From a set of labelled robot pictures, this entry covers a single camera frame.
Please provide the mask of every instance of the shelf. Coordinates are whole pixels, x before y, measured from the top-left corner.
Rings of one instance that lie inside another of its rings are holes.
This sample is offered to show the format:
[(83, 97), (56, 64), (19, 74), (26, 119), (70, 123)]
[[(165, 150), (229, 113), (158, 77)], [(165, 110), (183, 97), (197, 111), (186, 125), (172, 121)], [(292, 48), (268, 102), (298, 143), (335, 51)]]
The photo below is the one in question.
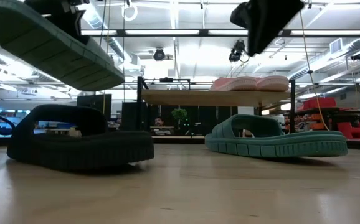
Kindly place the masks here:
[(143, 90), (142, 98), (152, 105), (265, 106), (289, 99), (288, 92)]
[[(323, 113), (332, 113), (334, 115), (350, 115), (350, 114), (360, 114), (358, 110), (340, 110), (340, 108), (322, 108), (321, 112)], [(295, 115), (305, 115), (305, 114), (318, 114), (320, 113), (318, 108), (296, 111)]]
[[(339, 108), (321, 108), (321, 112), (338, 112)], [(320, 113), (318, 108), (313, 108), (313, 109), (308, 109), (308, 110), (301, 110), (301, 111), (296, 111), (295, 112), (295, 116), (297, 115), (305, 115), (305, 114), (317, 114)]]

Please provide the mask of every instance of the wooden shelf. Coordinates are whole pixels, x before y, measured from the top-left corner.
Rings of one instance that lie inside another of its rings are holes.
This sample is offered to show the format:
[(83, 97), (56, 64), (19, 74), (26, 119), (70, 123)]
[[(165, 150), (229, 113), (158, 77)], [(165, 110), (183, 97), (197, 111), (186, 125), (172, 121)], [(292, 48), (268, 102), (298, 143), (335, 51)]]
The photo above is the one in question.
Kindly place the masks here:
[(289, 99), (290, 93), (262, 91), (143, 90), (142, 98), (152, 105), (265, 106)]

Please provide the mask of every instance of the wire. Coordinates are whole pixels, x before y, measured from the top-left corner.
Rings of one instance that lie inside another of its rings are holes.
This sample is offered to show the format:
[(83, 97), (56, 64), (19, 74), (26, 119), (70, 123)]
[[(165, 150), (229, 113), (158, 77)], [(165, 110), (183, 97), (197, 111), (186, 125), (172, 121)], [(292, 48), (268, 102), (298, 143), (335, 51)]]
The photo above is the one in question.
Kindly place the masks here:
[(105, 2), (104, 2), (103, 20), (102, 20), (102, 25), (101, 25), (101, 36), (100, 36), (100, 47), (101, 47), (101, 42), (103, 40), (103, 31), (104, 31), (104, 22), (105, 22), (105, 9), (106, 8), (107, 8), (107, 0), (105, 0)]
[[(111, 22), (111, 0), (109, 1), (109, 7), (108, 7), (108, 30), (110, 29), (110, 22)], [(108, 41), (110, 38), (110, 32), (107, 32), (107, 39), (105, 40), (105, 42), (107, 43), (107, 47), (106, 47), (106, 53), (108, 54)], [(104, 95), (103, 95), (103, 114), (105, 115), (105, 90), (104, 90)]]
[(320, 101), (318, 99), (317, 91), (316, 91), (315, 84), (314, 84), (314, 81), (313, 81), (313, 76), (312, 76), (313, 71), (310, 69), (310, 62), (309, 62), (309, 56), (307, 54), (305, 26), (303, 25), (302, 11), (299, 11), (299, 15), (300, 15), (300, 21), (301, 21), (301, 24), (302, 24), (302, 34), (303, 34), (303, 43), (305, 45), (306, 61), (307, 61), (308, 69), (309, 69), (308, 73), (310, 75), (311, 84), (313, 85), (313, 91), (314, 91), (315, 96), (316, 96), (317, 107), (318, 107), (318, 111), (320, 112), (321, 122), (324, 124), (324, 127), (327, 129), (327, 131), (329, 131), (329, 128), (327, 127), (326, 123), (324, 122), (323, 113), (321, 112)]

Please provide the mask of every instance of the rope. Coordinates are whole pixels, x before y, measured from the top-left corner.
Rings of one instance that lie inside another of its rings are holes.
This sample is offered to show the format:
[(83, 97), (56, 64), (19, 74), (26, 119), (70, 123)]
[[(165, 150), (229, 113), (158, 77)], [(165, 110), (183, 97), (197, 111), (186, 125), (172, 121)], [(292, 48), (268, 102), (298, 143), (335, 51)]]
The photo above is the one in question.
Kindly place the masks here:
[(305, 45), (306, 61), (307, 61), (307, 66), (309, 68), (308, 73), (310, 75), (311, 84), (313, 85), (313, 91), (314, 91), (315, 96), (316, 96), (316, 101), (317, 101), (318, 111), (320, 112), (321, 122), (324, 124), (324, 127), (327, 129), (327, 131), (329, 131), (329, 128), (327, 127), (326, 123), (324, 122), (323, 113), (321, 112), (320, 101), (318, 99), (317, 91), (316, 91), (315, 84), (314, 84), (314, 81), (313, 81), (313, 76), (312, 76), (313, 71), (310, 69), (310, 62), (309, 62), (309, 56), (307, 54), (305, 26), (303, 25), (302, 11), (299, 11), (299, 15), (300, 15), (300, 21), (301, 21), (301, 24), (302, 24), (302, 34), (303, 34), (303, 43)]

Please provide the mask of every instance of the wooden table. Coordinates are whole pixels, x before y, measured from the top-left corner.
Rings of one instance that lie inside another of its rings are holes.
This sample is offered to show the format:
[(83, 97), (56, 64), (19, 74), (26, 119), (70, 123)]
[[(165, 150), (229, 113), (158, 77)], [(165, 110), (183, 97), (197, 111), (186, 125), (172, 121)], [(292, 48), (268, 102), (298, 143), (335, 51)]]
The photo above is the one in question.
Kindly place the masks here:
[(268, 161), (155, 145), (139, 166), (88, 174), (0, 150), (0, 224), (360, 223), (360, 151)]

